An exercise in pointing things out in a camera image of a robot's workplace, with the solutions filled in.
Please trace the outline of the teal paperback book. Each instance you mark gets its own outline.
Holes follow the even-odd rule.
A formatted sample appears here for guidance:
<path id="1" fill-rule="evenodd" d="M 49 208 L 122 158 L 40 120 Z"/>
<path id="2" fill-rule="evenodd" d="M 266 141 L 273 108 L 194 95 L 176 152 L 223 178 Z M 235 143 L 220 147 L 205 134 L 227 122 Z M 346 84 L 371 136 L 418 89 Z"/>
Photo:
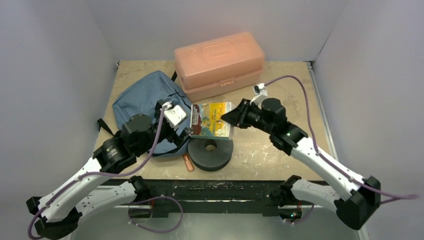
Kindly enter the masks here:
<path id="1" fill-rule="evenodd" d="M 231 140 L 234 127 L 221 117 L 233 108 L 232 102 L 192 104 L 189 136 L 195 139 Z"/>

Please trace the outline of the blue student backpack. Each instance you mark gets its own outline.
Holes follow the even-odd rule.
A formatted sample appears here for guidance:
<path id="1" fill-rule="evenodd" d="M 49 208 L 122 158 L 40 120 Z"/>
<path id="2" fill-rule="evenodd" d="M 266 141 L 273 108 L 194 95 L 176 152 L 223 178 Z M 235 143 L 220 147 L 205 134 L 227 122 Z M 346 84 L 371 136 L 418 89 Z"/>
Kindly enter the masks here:
<path id="1" fill-rule="evenodd" d="M 181 149 L 163 140 L 152 149 L 154 140 L 153 125 L 155 108 L 159 100 L 179 104 L 188 114 L 190 125 L 191 101 L 175 83 L 161 71 L 144 76 L 124 90 L 112 105 L 116 125 L 119 130 L 106 140 L 95 152 L 98 158 L 118 156 L 141 156 L 152 153 L 153 157 L 176 157 L 186 153 L 188 141 Z"/>

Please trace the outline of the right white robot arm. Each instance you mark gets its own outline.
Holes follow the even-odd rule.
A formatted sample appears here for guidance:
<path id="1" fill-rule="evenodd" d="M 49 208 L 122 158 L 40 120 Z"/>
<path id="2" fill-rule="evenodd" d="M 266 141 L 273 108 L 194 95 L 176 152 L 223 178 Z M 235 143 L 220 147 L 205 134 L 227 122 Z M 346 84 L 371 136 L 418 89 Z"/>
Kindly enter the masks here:
<path id="1" fill-rule="evenodd" d="M 331 155 L 314 146 L 314 141 L 297 125 L 288 121 L 286 109 L 276 98 L 261 105 L 243 99 L 221 119 L 233 127 L 254 127 L 267 134 L 280 151 L 302 162 L 327 185 L 319 185 L 293 175 L 281 185 L 281 199 L 286 204 L 307 201 L 334 212 L 349 228 L 360 230 L 381 205 L 380 181 L 350 170 Z"/>

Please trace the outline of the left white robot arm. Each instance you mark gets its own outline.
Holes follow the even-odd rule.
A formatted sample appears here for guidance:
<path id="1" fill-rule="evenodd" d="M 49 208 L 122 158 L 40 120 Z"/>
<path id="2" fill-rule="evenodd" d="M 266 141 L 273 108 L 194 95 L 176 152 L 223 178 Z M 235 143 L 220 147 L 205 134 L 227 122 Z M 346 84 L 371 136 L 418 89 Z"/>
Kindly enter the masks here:
<path id="1" fill-rule="evenodd" d="M 154 116 L 133 115 L 113 137 L 106 140 L 85 165 L 59 188 L 43 197 L 33 196 L 26 201 L 33 215 L 27 229 L 32 240 L 59 240 L 70 235 L 89 217 L 118 205 L 151 207 L 168 200 L 165 194 L 153 195 L 145 180 L 132 170 L 124 170 L 146 154 L 151 158 L 163 140 L 180 149 L 189 138 L 188 129 L 181 124 L 188 114 L 170 101 L 159 100 Z M 128 176 L 124 183 L 101 193 L 94 190 L 112 178 Z"/>

